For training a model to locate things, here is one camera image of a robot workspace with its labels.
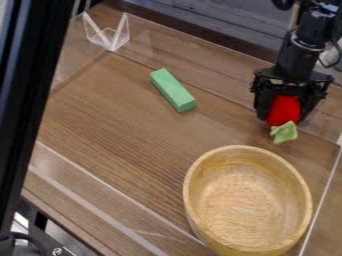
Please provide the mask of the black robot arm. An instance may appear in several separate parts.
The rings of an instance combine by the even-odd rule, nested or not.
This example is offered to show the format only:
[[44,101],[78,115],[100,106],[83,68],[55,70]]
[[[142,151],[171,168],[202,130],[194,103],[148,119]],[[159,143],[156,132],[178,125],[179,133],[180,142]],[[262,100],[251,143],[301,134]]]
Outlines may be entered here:
[[342,59],[342,0],[299,0],[277,63],[254,72],[250,92],[257,116],[269,126],[298,124],[326,98],[334,77],[315,71]]

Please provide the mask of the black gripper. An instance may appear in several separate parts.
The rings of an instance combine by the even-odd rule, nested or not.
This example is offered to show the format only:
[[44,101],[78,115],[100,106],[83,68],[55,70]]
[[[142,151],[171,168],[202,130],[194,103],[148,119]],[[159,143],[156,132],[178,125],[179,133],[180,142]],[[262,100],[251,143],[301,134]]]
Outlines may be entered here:
[[254,108],[261,120],[267,119],[274,94],[281,94],[299,97],[299,120],[303,121],[321,100],[326,98],[334,82],[331,75],[317,71],[311,72],[307,80],[294,80],[277,66],[258,69],[254,75],[250,91],[255,93]]

